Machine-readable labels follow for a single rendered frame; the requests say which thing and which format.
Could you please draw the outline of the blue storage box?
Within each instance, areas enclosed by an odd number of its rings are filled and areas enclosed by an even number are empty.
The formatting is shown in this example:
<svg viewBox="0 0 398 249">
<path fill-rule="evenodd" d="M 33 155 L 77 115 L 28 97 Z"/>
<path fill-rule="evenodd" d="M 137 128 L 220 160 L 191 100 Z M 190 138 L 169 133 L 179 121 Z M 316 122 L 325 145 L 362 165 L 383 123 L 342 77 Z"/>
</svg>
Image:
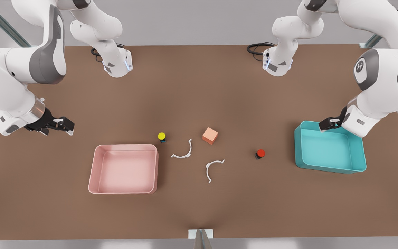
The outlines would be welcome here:
<svg viewBox="0 0 398 249">
<path fill-rule="evenodd" d="M 294 130 L 295 164 L 303 169 L 353 174 L 367 168 L 363 139 L 342 127 L 321 132 L 305 120 Z"/>
</svg>

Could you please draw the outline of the pink storage box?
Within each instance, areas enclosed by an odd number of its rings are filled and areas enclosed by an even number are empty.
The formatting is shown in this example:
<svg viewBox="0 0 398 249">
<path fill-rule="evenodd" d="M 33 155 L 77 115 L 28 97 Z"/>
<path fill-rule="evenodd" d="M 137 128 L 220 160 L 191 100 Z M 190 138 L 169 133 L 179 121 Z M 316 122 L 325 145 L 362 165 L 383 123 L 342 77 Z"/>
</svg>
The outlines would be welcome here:
<svg viewBox="0 0 398 249">
<path fill-rule="evenodd" d="M 159 154 L 152 144 L 98 145 L 88 190 L 92 194 L 153 194 Z"/>
</svg>

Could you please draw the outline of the orange cube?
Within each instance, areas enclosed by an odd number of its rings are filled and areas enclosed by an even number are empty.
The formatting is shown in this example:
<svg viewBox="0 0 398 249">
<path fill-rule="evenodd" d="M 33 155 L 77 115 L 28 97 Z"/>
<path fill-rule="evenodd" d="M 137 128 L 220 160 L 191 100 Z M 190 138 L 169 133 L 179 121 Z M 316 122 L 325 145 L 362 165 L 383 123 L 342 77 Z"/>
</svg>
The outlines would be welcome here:
<svg viewBox="0 0 398 249">
<path fill-rule="evenodd" d="M 208 127 L 202 136 L 202 140 L 204 140 L 205 142 L 212 145 L 215 142 L 217 136 L 218 136 L 218 132 L 216 132 L 212 128 Z"/>
</svg>

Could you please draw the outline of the silver frame post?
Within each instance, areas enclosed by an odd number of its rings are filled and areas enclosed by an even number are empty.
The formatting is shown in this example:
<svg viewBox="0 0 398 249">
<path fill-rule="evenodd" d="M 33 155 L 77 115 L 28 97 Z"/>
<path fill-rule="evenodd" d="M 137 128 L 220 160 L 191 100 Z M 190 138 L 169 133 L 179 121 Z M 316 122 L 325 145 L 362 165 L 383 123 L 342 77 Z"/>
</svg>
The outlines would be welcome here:
<svg viewBox="0 0 398 249">
<path fill-rule="evenodd" d="M 188 230 L 188 238 L 195 240 L 193 249 L 212 249 L 209 239 L 213 237 L 212 229 Z"/>
<path fill-rule="evenodd" d="M 398 49 L 398 10 L 388 0 L 363 0 L 362 8 L 359 29 L 379 35 L 388 47 Z"/>
<path fill-rule="evenodd" d="M 0 28 L 20 47 L 31 47 L 28 41 L 0 14 Z"/>
</svg>

